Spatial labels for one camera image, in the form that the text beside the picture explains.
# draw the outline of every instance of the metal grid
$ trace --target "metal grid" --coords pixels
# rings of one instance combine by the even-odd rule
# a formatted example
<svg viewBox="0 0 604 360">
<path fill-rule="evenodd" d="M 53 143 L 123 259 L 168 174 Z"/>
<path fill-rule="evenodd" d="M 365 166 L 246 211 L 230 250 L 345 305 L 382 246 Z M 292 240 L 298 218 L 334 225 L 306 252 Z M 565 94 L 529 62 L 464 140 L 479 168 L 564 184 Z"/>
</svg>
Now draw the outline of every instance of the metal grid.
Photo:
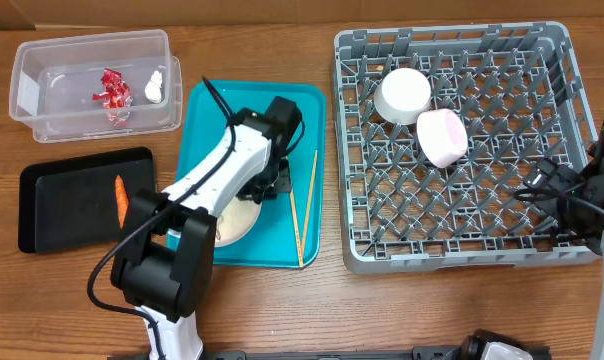
<svg viewBox="0 0 604 360">
<path fill-rule="evenodd" d="M 510 196 L 544 157 L 585 165 L 583 147 L 594 141 L 590 114 L 580 104 L 569 114 L 567 106 L 559 108 L 573 105 L 567 100 L 586 103 L 575 61 L 564 61 L 570 41 L 549 46 L 532 37 L 536 26 L 508 32 L 484 27 L 475 40 L 465 36 L 470 31 L 446 27 L 355 31 L 350 36 L 364 44 L 336 47 L 336 120 L 346 130 L 338 129 L 339 147 L 346 145 L 341 187 L 351 220 L 345 230 L 358 256 L 445 258 L 570 247 L 552 241 L 554 219 Z M 439 39 L 444 30 L 450 35 Z M 423 40 L 416 40 L 420 35 Z M 424 46 L 412 48 L 416 41 Z M 446 169 L 425 158 L 414 127 L 386 122 L 375 111 L 380 80 L 402 67 L 427 76 L 432 109 L 452 109 L 465 123 L 468 152 Z M 586 141 L 574 126 L 580 122 L 587 125 Z"/>
</svg>

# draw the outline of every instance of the clear plastic container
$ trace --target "clear plastic container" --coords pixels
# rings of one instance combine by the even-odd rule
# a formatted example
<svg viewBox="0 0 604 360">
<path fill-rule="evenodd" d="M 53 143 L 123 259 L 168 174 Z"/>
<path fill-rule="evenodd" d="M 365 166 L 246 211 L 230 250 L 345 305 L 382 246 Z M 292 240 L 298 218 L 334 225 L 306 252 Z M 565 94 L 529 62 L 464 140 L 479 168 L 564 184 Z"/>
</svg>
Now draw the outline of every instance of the clear plastic container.
<svg viewBox="0 0 604 360">
<path fill-rule="evenodd" d="M 133 103 L 124 127 L 114 127 L 93 94 L 104 91 L 104 68 L 122 73 Z M 154 71 L 162 73 L 162 101 L 144 94 Z M 162 30 L 26 42 L 11 75 L 9 115 L 33 129 L 42 143 L 175 130 L 182 119 L 182 73 Z"/>
</svg>

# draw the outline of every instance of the chopstick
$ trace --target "chopstick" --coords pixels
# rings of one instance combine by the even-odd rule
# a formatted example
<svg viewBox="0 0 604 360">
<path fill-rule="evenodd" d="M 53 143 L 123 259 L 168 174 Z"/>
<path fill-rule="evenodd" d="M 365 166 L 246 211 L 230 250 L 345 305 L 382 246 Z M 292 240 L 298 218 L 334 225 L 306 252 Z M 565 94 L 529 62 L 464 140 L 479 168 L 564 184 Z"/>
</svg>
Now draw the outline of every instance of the chopstick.
<svg viewBox="0 0 604 360">
<path fill-rule="evenodd" d="M 300 248 L 300 228 L 298 226 L 298 212 L 295 210 L 295 195 L 293 194 L 293 182 L 291 182 L 291 192 L 289 193 L 291 198 L 291 216 L 293 217 L 293 230 L 295 231 L 295 245 L 298 249 L 298 265 L 300 269 L 304 267 L 304 261 L 302 259 L 303 252 Z"/>
<path fill-rule="evenodd" d="M 313 185 L 315 184 L 315 168 L 318 164 L 318 151 L 315 150 L 315 157 L 313 158 L 313 169 L 311 169 L 311 183 L 309 185 L 309 195 L 306 200 L 306 216 L 304 217 L 304 235 L 302 235 L 302 256 L 304 256 L 304 249 L 306 248 L 306 232 L 309 229 L 309 214 L 311 213 L 311 201 L 313 200 Z"/>
</svg>

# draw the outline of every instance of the wood grain surface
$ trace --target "wood grain surface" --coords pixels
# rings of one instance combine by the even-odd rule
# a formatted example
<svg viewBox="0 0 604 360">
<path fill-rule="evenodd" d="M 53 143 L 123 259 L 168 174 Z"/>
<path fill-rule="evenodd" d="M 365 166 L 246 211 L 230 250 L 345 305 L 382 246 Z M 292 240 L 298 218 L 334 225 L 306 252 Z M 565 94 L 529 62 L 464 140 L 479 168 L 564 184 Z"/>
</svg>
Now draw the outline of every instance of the wood grain surface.
<svg viewBox="0 0 604 360">
<path fill-rule="evenodd" d="M 569 28 L 593 117 L 604 118 L 604 18 L 558 19 Z M 491 22 L 478 19 L 475 23 Z M 310 83 L 331 95 L 333 37 L 344 29 L 445 22 L 167 28 L 185 94 L 211 79 Z M 17 248 L 18 184 L 29 164 L 147 146 L 159 187 L 175 177 L 182 130 L 157 135 L 39 144 L 8 116 L 16 49 L 29 40 L 106 30 L 0 33 L 0 359 L 104 359 L 148 350 L 142 321 L 94 307 L 86 279 L 113 244 L 47 255 Z M 552 347 L 554 359 L 586 359 L 601 286 L 601 264 L 477 268 L 356 276 L 343 265 L 337 163 L 329 108 L 321 250 L 307 269 L 216 267 L 197 313 L 211 350 L 248 352 L 408 349 L 459 344 L 482 327 Z M 107 274 L 102 299 L 125 305 Z"/>
</svg>

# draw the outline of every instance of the white label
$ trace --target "white label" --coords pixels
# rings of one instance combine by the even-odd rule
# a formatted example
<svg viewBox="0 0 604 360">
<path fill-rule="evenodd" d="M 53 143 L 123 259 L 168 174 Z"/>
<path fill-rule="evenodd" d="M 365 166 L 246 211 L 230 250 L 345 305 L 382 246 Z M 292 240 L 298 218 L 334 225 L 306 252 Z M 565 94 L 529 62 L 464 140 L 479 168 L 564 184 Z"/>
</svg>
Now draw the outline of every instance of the white label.
<svg viewBox="0 0 604 360">
<path fill-rule="evenodd" d="M 36 116 L 38 114 L 39 96 L 40 85 L 25 74 L 24 71 L 21 72 L 20 83 L 18 84 L 18 106 L 29 114 Z"/>
</svg>

